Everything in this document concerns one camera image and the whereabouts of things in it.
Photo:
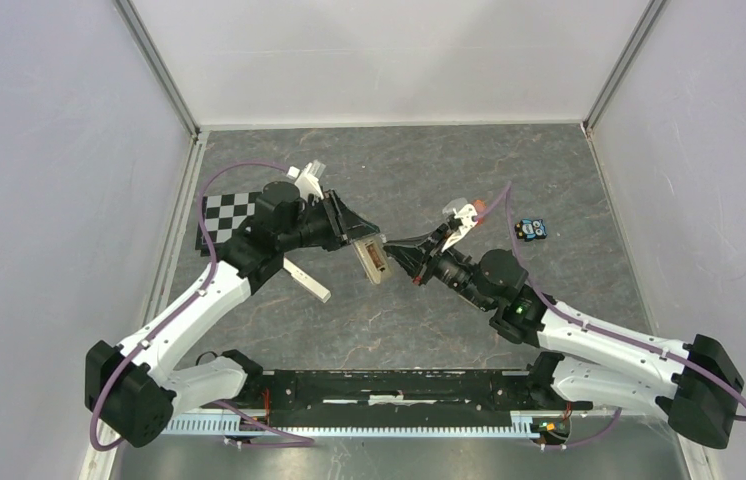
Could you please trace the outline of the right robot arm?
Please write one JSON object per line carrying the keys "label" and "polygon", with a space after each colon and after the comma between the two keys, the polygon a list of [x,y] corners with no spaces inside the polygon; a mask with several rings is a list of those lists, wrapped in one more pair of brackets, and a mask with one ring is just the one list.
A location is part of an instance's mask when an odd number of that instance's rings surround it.
{"label": "right robot arm", "polygon": [[562,400],[639,411],[697,444],[728,446],[744,380],[718,340],[665,339],[599,320],[529,285],[511,251],[473,260],[449,245],[450,233],[442,225],[388,241],[384,250],[415,284],[440,281],[491,313],[490,326],[505,340],[542,349],[526,382],[534,405]]}

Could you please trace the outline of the beige remote control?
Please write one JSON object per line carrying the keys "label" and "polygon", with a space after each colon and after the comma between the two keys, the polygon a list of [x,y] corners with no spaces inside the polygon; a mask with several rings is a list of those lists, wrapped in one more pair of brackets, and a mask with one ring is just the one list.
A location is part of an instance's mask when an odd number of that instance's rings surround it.
{"label": "beige remote control", "polygon": [[371,235],[352,243],[365,275],[374,285],[380,285],[392,275],[392,269],[380,235]]}

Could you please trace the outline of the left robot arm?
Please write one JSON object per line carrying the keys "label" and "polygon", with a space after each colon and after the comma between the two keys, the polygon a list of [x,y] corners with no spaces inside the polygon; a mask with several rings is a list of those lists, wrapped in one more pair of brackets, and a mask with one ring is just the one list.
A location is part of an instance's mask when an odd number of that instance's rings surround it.
{"label": "left robot arm", "polygon": [[127,442],[143,447],[169,422],[218,400],[255,405],[262,379],[221,355],[185,370],[185,353],[223,316],[244,303],[284,267],[288,252],[335,251],[380,234],[333,190],[302,194],[287,181],[267,184],[254,211],[220,247],[198,279],[158,317],[115,345],[98,341],[85,357],[84,402],[98,451]]}

